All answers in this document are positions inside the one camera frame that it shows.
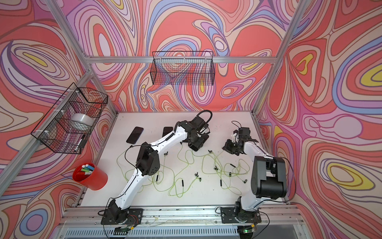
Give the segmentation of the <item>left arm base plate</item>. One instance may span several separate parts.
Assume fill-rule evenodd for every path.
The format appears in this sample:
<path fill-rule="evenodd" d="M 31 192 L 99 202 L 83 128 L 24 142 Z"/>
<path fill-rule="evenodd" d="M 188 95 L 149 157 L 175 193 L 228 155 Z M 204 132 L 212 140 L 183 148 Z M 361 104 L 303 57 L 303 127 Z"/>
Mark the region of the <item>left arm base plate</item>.
<path fill-rule="evenodd" d="M 117 213 L 116 217 L 114 217 L 108 209 L 101 210 L 97 214 L 99 216 L 102 216 L 102 225 L 137 226 L 141 224 L 143 217 L 143 209 L 133 208 L 122 210 Z"/>

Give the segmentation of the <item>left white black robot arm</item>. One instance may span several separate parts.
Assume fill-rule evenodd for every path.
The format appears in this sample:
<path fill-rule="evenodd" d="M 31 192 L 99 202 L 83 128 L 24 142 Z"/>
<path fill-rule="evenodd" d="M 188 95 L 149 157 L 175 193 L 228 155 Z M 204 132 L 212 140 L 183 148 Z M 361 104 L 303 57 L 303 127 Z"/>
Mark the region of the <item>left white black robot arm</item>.
<path fill-rule="evenodd" d="M 205 112 L 206 110 L 200 112 L 191 121 L 177 122 L 174 129 L 161 139 L 140 145 L 134 172 L 121 193 L 108 200 L 102 216 L 102 225 L 129 224 L 128 209 L 133 199 L 145 181 L 159 171 L 160 156 L 167 153 L 171 147 L 182 142 L 187 143 L 193 151 L 203 147 L 209 138 L 210 132 L 206 130 L 209 129 L 209 122 L 212 119 L 212 115 L 207 120 L 200 116 Z"/>

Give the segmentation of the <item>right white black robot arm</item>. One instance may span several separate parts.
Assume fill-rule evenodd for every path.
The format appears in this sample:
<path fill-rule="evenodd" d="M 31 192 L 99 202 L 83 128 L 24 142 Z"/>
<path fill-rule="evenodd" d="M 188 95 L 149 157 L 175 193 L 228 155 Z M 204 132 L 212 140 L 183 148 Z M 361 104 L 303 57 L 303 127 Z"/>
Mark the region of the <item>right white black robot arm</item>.
<path fill-rule="evenodd" d="M 232 213 L 221 214 L 239 223 L 260 221 L 259 208 L 265 202 L 285 197 L 287 193 L 285 161 L 268 154 L 250 133 L 248 127 L 240 127 L 223 147 L 230 154 L 247 155 L 253 162 L 251 191 L 237 199 Z"/>

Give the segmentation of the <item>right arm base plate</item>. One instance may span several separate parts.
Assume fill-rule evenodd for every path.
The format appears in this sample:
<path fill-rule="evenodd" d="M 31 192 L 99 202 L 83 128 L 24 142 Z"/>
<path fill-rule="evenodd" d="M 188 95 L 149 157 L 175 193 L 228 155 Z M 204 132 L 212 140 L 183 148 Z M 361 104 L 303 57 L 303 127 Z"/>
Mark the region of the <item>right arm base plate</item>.
<path fill-rule="evenodd" d="M 262 222 L 259 211 L 251 212 L 236 208 L 222 207 L 219 209 L 219 213 L 223 224 L 252 223 L 257 225 Z"/>

